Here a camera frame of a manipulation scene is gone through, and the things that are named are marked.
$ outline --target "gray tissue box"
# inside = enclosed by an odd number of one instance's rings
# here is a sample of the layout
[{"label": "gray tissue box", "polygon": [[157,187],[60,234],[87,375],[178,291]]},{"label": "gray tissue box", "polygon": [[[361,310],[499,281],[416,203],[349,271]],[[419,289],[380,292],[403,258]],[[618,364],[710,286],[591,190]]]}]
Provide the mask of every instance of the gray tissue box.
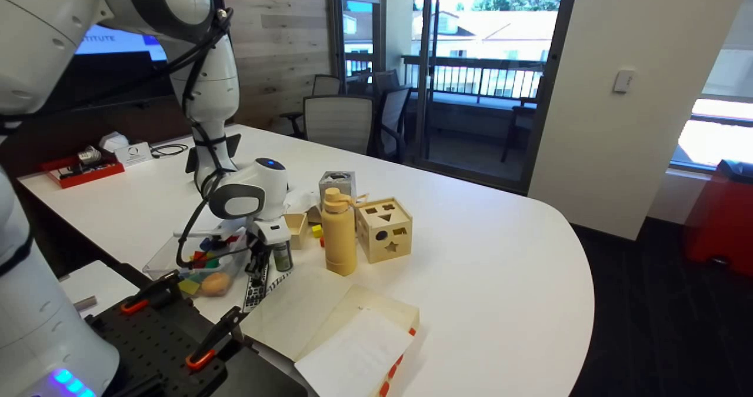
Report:
[{"label": "gray tissue box", "polygon": [[325,190],[333,187],[337,188],[340,193],[347,194],[355,199],[355,172],[325,172],[322,179],[319,180],[319,195],[321,199],[325,196]]}]

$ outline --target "wooden wall panel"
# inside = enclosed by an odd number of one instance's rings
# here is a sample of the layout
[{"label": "wooden wall panel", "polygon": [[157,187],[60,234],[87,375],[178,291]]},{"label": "wooden wall panel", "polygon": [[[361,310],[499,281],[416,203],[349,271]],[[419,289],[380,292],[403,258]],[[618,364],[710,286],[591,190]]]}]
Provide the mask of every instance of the wooden wall panel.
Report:
[{"label": "wooden wall panel", "polygon": [[327,0],[225,0],[235,14],[240,124],[267,128],[299,111],[316,74],[330,73]]}]

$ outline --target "red trash bin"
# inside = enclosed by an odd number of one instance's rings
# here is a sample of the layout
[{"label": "red trash bin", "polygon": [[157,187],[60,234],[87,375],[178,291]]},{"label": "red trash bin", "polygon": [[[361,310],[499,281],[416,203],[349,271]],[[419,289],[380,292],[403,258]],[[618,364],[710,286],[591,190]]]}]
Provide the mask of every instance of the red trash bin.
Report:
[{"label": "red trash bin", "polygon": [[753,164],[716,167],[688,217],[685,255],[722,258],[733,271],[753,276]]}]

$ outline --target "small can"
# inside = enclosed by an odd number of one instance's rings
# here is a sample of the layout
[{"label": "small can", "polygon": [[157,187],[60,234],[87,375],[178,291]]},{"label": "small can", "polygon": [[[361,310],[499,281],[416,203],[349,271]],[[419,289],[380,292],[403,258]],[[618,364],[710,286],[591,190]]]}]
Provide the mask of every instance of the small can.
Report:
[{"label": "small can", "polygon": [[290,241],[272,246],[272,257],[275,258],[275,268],[278,272],[290,271],[293,268],[293,257],[290,254]]}]

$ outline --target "glass door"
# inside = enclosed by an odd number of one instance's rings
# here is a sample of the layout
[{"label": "glass door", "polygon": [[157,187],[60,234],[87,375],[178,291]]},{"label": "glass door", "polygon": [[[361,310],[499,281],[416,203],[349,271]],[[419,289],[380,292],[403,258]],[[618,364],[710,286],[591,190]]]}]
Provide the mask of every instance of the glass door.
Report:
[{"label": "glass door", "polygon": [[527,193],[574,0],[415,1],[412,163]]}]

